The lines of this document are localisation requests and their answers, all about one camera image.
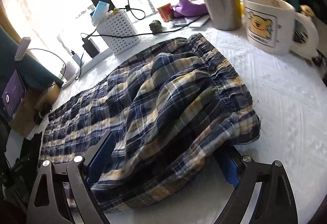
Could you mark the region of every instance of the green curtain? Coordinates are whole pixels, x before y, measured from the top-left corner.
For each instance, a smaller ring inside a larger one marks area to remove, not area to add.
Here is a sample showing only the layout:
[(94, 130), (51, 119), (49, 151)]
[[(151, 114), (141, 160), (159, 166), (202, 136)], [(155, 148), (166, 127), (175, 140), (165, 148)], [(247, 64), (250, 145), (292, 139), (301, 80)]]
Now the green curtain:
[[(0, 95), (15, 68), (17, 68), (22, 80), (32, 89), (42, 92), (53, 82), (59, 87), (63, 85), (63, 81), (48, 71), (30, 54), (26, 53), (21, 61), (15, 61), (17, 49), (17, 42), (0, 25)], [(3, 109), (0, 109), (0, 114), (6, 118)]]

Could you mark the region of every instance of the plaid shorts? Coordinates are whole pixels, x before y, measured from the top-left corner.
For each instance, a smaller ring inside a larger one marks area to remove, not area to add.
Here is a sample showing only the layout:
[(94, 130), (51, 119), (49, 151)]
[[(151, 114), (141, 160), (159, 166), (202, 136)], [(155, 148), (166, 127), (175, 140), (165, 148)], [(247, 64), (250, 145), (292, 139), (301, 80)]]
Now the plaid shorts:
[(180, 190), (223, 143), (258, 139), (260, 121), (234, 68), (196, 34), (136, 54), (51, 113), (39, 165), (69, 162), (109, 130), (112, 162), (91, 190), (104, 211), (117, 212)]

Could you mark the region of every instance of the red can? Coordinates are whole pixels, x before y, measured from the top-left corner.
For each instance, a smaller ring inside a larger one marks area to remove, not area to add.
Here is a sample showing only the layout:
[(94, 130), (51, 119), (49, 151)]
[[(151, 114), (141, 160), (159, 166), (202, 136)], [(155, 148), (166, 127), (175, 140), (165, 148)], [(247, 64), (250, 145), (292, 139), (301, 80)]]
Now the red can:
[(163, 21), (168, 22), (174, 19), (174, 10), (170, 3), (157, 8), (157, 10)]

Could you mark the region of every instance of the black metal bracket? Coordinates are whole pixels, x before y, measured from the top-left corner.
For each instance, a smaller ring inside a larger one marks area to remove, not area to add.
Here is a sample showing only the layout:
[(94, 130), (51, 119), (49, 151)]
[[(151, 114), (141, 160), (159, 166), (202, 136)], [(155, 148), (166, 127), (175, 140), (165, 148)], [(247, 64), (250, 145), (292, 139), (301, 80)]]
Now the black metal bracket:
[[(256, 183), (262, 182), (259, 197), (249, 224), (297, 224), (295, 200), (283, 164), (257, 163), (250, 156), (241, 156), (235, 147), (220, 148), (214, 156), (228, 183), (234, 189), (215, 224), (240, 223), (251, 200)], [(234, 163), (224, 169), (221, 164)]]
[[(74, 224), (63, 189), (63, 183), (68, 182), (83, 222), (110, 224), (90, 184), (99, 180), (104, 160), (111, 161), (115, 142), (115, 134), (107, 132), (85, 155), (68, 163), (54, 165), (44, 161), (34, 183), (26, 223)], [(215, 224), (240, 223), (257, 182), (262, 185), (250, 224), (298, 223), (291, 185), (280, 161), (272, 165), (257, 163), (249, 156), (241, 156), (234, 147), (221, 147), (214, 156), (227, 182), (236, 187)]]

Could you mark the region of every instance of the white tablecloth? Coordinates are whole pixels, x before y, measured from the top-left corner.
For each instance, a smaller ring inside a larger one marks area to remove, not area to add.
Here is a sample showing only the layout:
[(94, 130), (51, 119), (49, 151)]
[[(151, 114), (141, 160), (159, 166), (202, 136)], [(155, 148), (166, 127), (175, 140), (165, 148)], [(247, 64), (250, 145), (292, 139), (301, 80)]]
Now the white tablecloth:
[[(136, 24), (138, 32), (147, 32), (151, 20)], [(327, 89), (314, 68), (289, 54), (273, 56), (246, 39), (246, 30), (219, 31), (209, 21), (202, 28), (142, 36), (141, 42), (117, 57), (110, 56), (93, 70), (60, 92), (54, 109), (82, 90), (91, 88), (116, 66), (147, 47), (174, 37), (202, 33), (227, 59), (243, 79), (252, 97), (254, 109), (262, 121), (258, 141), (237, 149), (255, 161), (271, 164), (280, 160), (289, 177), (297, 206), (299, 224), (307, 223), (327, 193)], [(44, 130), (47, 118), (37, 130)], [(254, 195), (259, 194), (257, 184)], [(210, 224), (225, 206), (233, 187), (211, 159), (194, 182), (167, 199), (143, 208), (108, 214), (112, 224)], [(248, 223), (256, 200), (242, 223)]]

